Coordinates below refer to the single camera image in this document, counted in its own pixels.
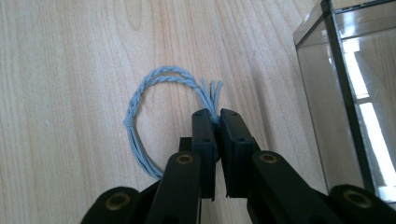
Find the blue string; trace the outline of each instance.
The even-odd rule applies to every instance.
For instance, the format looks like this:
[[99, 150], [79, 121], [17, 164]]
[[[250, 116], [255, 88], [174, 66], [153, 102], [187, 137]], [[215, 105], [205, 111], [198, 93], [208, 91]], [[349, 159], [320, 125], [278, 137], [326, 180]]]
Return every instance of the blue string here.
[[[162, 73], [177, 73], [180, 76], [160, 76]], [[163, 172], [160, 168], [152, 161], [152, 159], [147, 154], [144, 149], [141, 140], [137, 134], [136, 124], [134, 119], [136, 117], [137, 109], [140, 105], [140, 100], [142, 93], [148, 87], [155, 85], [160, 82], [176, 82], [187, 85], [195, 90], [198, 94], [202, 105], [204, 108], [209, 110], [211, 116], [211, 122], [213, 124], [219, 124], [219, 115], [216, 113], [217, 105], [219, 101], [219, 93], [221, 89], [221, 81], [218, 82], [218, 86], [216, 87], [216, 83], [212, 81], [210, 83], [210, 92], [207, 89], [207, 85], [204, 79], [201, 79], [202, 87], [197, 84], [195, 78], [190, 75], [190, 73], [182, 68], [177, 66], [163, 66], [153, 70], [150, 74], [148, 74], [142, 81], [142, 83], [137, 88], [136, 92], [131, 98], [129, 102], [128, 111], [126, 113], [125, 120], [123, 124], [125, 125], [129, 142], [131, 144], [132, 152], [134, 153], [135, 158], [137, 159], [138, 164], [152, 177], [155, 179], [160, 179], [163, 176]]]

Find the loose thread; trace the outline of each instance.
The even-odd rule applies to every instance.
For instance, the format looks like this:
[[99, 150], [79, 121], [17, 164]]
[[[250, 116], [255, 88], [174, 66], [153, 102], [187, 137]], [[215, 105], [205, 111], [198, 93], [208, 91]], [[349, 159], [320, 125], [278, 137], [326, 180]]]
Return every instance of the loose thread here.
[[[170, 72], [180, 74], [181, 77], [160, 76], [160, 74], [162, 73]], [[176, 82], [193, 88], [198, 94], [198, 97], [201, 100], [203, 107], [209, 110], [211, 115], [210, 119], [213, 124], [219, 124], [219, 115], [216, 113], [216, 111], [219, 101], [219, 93], [222, 85], [222, 82], [219, 81], [216, 87], [216, 82], [212, 81], [210, 83], [209, 91], [203, 78], [201, 79], [201, 87], [197, 84], [195, 78], [188, 71], [177, 66], [163, 66], [157, 68], [149, 73], [145, 78], [143, 78], [142, 83], [139, 85], [129, 102], [129, 107], [123, 124], [127, 129], [131, 150], [135, 158], [137, 159], [138, 164], [155, 179], [160, 179], [163, 176], [163, 172], [152, 161], [152, 159], [149, 157], [146, 150], [144, 149], [139, 135], [137, 134], [134, 119], [137, 113], [137, 109], [140, 105], [141, 96], [144, 90], [160, 82]]]

